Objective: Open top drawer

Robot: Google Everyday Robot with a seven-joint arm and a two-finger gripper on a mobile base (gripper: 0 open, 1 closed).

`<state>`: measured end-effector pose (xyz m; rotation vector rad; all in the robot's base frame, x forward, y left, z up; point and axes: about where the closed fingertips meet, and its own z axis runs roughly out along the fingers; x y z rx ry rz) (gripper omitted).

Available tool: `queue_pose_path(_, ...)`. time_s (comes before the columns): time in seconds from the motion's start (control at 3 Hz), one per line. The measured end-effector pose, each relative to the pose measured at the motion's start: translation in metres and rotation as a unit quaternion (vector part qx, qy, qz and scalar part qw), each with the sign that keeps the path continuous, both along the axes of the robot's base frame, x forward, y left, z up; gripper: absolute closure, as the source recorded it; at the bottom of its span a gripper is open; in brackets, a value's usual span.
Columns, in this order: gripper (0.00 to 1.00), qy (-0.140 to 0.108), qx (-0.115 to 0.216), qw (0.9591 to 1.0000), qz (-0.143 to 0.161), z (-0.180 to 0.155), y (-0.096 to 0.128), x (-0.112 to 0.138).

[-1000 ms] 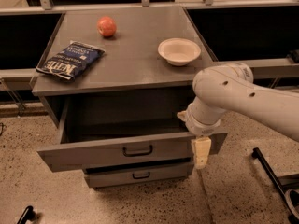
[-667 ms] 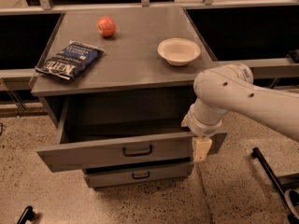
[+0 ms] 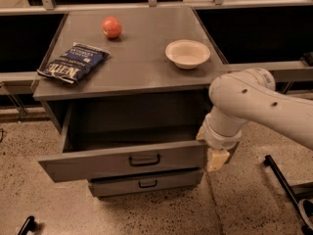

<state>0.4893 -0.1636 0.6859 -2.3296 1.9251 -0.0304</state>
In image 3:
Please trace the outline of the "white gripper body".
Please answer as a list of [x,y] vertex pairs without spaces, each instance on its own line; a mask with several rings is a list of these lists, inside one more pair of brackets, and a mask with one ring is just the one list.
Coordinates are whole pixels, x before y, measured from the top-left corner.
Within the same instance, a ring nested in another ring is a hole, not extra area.
[[240,141],[246,120],[230,117],[221,110],[207,114],[200,128],[200,138],[214,150],[233,149]]

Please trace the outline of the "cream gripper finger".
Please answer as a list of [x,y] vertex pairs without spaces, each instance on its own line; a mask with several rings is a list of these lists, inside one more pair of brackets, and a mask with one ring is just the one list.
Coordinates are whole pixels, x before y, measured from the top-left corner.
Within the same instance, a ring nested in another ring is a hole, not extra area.
[[230,153],[226,150],[207,151],[207,171],[212,172],[220,169],[229,159]]

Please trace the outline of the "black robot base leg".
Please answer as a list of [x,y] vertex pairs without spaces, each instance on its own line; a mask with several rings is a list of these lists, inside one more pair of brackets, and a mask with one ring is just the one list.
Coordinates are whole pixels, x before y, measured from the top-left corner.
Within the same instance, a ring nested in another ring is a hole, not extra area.
[[289,185],[270,155],[265,157],[263,163],[271,167],[276,178],[300,215],[304,223],[301,227],[302,233],[304,235],[313,235],[313,182]]

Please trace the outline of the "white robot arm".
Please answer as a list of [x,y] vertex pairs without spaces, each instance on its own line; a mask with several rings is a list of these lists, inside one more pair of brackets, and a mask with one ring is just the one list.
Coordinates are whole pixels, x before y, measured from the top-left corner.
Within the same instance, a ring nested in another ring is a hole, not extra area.
[[208,97],[213,107],[197,138],[212,150],[228,155],[249,121],[313,149],[313,102],[276,92],[275,79],[266,69],[220,75],[211,82]]

